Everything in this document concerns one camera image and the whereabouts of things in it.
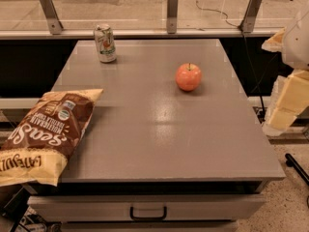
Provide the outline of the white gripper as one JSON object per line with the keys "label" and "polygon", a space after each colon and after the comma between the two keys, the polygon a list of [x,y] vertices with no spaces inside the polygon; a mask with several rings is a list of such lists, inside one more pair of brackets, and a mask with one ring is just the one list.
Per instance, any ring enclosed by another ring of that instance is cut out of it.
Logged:
{"label": "white gripper", "polygon": [[309,10],[299,11],[286,29],[263,42],[262,49],[282,50],[283,62],[299,69],[277,77],[267,108],[266,131],[286,131],[309,106],[309,72],[304,71],[309,70]]}

